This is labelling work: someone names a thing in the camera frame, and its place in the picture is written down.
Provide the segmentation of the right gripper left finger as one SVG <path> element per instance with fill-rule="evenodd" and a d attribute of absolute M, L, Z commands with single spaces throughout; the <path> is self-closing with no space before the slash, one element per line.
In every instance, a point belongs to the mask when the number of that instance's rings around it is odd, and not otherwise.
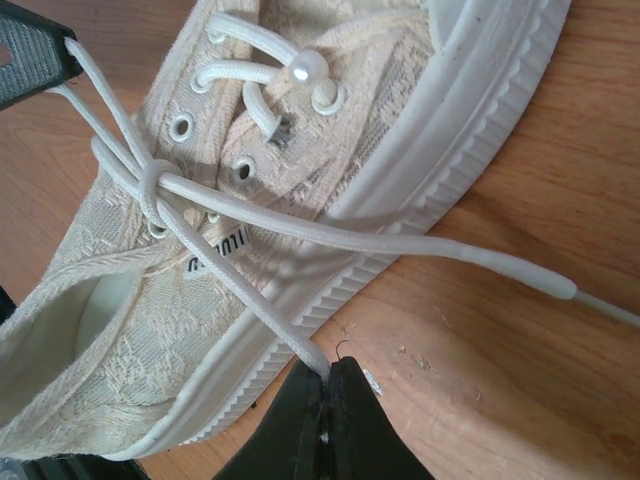
<path fill-rule="evenodd" d="M 216 478 L 317 479 L 321 393 L 320 376 L 297 362 L 253 435 Z"/>

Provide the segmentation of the white shoelace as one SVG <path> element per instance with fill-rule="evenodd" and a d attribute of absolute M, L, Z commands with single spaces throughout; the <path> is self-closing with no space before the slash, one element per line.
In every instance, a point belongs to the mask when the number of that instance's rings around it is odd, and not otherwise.
<path fill-rule="evenodd" d="M 561 300 L 576 300 L 618 320 L 638 325 L 638 315 L 578 289 L 567 277 L 522 258 L 454 240 L 431 236 L 358 233 L 294 218 L 260 207 L 183 177 L 166 160 L 154 159 L 135 130 L 102 71 L 81 44 L 67 37 L 67 52 L 84 69 L 108 107 L 124 139 L 118 141 L 80 97 L 66 85 L 56 88 L 94 129 L 91 142 L 100 166 L 135 198 L 149 222 L 150 231 L 170 231 L 201 260 L 276 336 L 322 378 L 329 362 L 316 345 L 305 339 L 243 276 L 217 254 L 185 220 L 175 204 L 187 200 L 234 220 L 266 230 L 340 250 L 389 255 L 422 255 L 450 258 L 484 267 Z"/>

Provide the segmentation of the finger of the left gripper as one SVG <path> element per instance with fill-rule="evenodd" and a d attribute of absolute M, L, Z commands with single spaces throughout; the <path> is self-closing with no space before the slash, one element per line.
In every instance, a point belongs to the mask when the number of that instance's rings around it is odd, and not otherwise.
<path fill-rule="evenodd" d="M 1 67 L 3 110 L 80 76 L 83 68 L 66 48 L 70 28 L 8 1 L 1 3 L 1 45 L 11 54 Z"/>

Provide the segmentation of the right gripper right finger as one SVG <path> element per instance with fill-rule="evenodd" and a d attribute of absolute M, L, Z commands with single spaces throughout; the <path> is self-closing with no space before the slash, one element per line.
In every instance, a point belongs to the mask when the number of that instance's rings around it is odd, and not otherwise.
<path fill-rule="evenodd" d="M 353 357 L 331 367 L 328 475 L 331 479 L 431 479 L 390 423 Z"/>

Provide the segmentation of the white lace sneaker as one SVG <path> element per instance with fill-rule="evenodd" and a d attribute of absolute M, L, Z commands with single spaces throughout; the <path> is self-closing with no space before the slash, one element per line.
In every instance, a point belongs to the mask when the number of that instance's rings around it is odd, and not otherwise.
<path fill-rule="evenodd" d="M 519 121 L 568 9 L 199 1 L 142 107 L 123 109 L 154 159 L 205 187 L 343 230 L 431 236 Z M 62 85 L 124 139 L 84 69 Z M 298 357 L 174 233 L 152 233 L 98 165 L 15 310 L 31 319 L 56 301 L 77 308 L 75 359 L 1 424 L 5 458 L 129 460 L 198 441 L 234 422 Z M 314 244 L 187 200 L 174 206 L 311 342 L 401 256 Z"/>

